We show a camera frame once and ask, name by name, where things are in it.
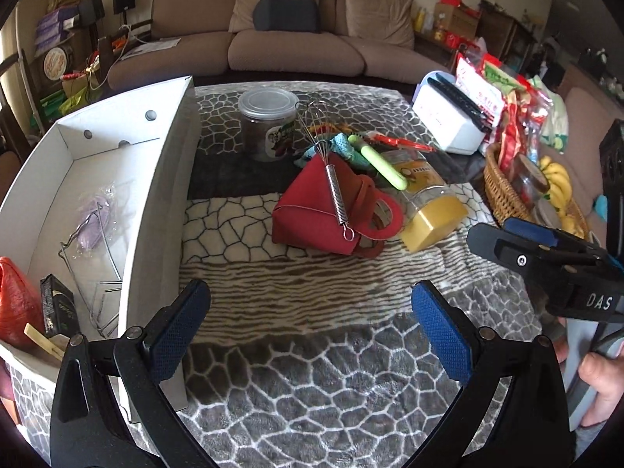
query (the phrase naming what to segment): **whisk handle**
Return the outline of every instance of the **whisk handle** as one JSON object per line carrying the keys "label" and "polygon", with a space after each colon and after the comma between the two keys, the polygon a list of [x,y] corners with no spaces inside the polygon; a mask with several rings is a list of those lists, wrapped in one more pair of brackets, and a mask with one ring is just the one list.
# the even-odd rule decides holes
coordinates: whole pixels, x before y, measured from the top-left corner
{"label": "whisk handle", "polygon": [[355,237],[353,229],[349,227],[349,217],[347,215],[346,207],[344,206],[344,200],[342,199],[342,192],[340,192],[340,185],[338,183],[338,176],[336,176],[336,168],[332,164],[325,166],[325,173],[327,174],[327,181],[330,184],[331,199],[334,203],[334,210],[336,212],[336,219],[338,225],[342,225],[344,228],[344,238],[347,241],[352,241]]}

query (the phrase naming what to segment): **white logo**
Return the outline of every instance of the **white logo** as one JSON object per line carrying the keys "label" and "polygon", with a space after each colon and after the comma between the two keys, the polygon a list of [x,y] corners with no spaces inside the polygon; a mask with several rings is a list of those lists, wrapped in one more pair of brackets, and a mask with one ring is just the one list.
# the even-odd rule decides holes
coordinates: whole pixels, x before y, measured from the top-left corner
{"label": "white logo", "polygon": [[605,299],[604,296],[600,296],[600,299],[596,300],[597,297],[598,296],[596,294],[591,294],[589,296],[589,300],[587,301],[587,306],[594,306],[594,308],[604,309],[605,311],[611,307],[611,301],[613,298]]}

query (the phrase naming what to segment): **yellow lid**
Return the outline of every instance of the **yellow lid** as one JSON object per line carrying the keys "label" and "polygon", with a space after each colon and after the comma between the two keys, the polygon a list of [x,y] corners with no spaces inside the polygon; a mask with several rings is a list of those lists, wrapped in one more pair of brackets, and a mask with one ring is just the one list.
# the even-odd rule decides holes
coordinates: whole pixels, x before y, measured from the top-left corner
{"label": "yellow lid", "polygon": [[453,232],[467,215],[457,197],[438,197],[416,213],[401,232],[401,239],[410,251],[424,250]]}

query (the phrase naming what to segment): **human hand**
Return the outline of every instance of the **human hand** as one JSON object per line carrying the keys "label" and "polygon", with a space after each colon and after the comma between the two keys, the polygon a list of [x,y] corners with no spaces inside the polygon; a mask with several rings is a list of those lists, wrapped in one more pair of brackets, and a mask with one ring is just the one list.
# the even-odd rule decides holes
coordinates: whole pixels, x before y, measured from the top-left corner
{"label": "human hand", "polygon": [[[566,337],[562,336],[553,343],[557,361],[564,362],[568,357]],[[607,420],[624,394],[624,342],[618,356],[613,359],[589,353],[578,367],[578,376],[591,385],[598,394],[594,403],[581,420],[581,426],[589,427]]]}

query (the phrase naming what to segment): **black lumbar pillow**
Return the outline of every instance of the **black lumbar pillow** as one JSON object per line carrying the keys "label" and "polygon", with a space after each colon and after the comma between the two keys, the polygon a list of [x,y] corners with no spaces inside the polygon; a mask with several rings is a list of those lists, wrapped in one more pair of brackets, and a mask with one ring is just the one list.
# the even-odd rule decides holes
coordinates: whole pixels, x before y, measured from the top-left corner
{"label": "black lumbar pillow", "polygon": [[253,14],[253,26],[259,32],[321,32],[315,0],[260,0]]}

